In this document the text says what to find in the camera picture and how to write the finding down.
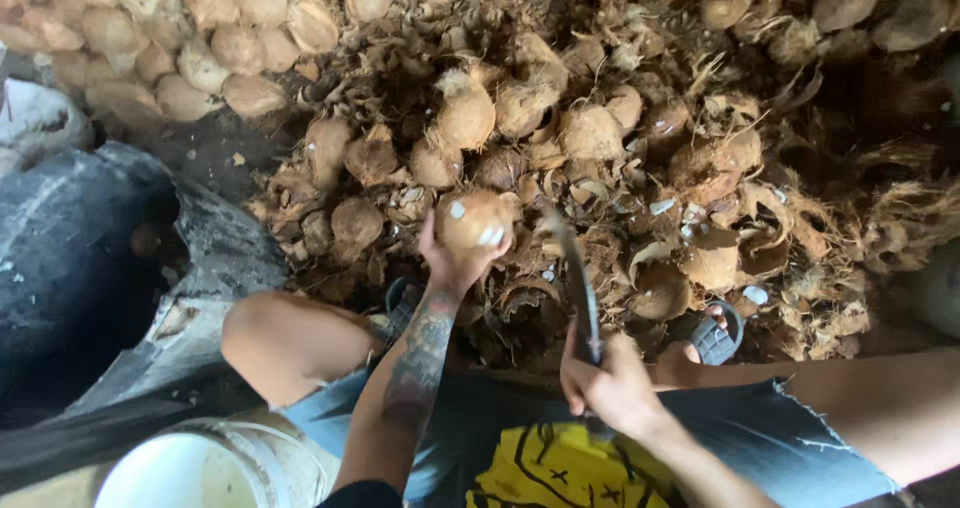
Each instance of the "tattoo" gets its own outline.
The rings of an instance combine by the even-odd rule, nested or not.
[[[417,440],[424,433],[437,399],[459,303],[447,292],[427,289],[403,336],[407,347],[390,372],[383,416],[409,429]]]

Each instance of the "tattooed arm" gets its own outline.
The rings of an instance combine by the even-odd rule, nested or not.
[[[496,251],[456,262],[435,244],[433,221],[430,212],[419,241],[420,253],[430,265],[430,281],[410,325],[360,394],[333,490],[362,480],[381,480],[403,492],[437,399],[453,318],[487,265],[510,247],[505,241]]]

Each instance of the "person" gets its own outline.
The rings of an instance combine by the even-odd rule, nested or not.
[[[324,508],[846,506],[960,463],[960,352],[717,366],[674,342],[645,367],[626,335],[603,367],[572,353],[566,402],[445,373],[453,319],[497,250],[457,261],[419,239],[422,296],[388,293],[392,321],[286,293],[236,303],[222,354],[275,409],[342,457]],[[712,308],[724,337],[730,326]],[[617,431],[596,438],[592,410]]]

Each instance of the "white bucket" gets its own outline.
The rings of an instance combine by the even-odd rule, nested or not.
[[[280,416],[193,419],[126,454],[95,508],[315,508],[339,468]]]

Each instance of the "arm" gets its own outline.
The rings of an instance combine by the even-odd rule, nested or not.
[[[430,212],[419,241],[431,271],[426,291],[403,336],[360,394],[333,490],[361,480],[382,480],[402,494],[417,443],[433,412],[453,318],[490,261],[510,247],[508,240],[493,252],[455,261],[435,244],[433,221]]]
[[[601,369],[574,357],[575,333],[571,323],[559,377],[570,413],[580,416],[589,404],[610,427],[635,440],[670,468],[691,505],[777,505],[697,443],[664,408],[630,336],[617,334],[607,342],[605,368]]]

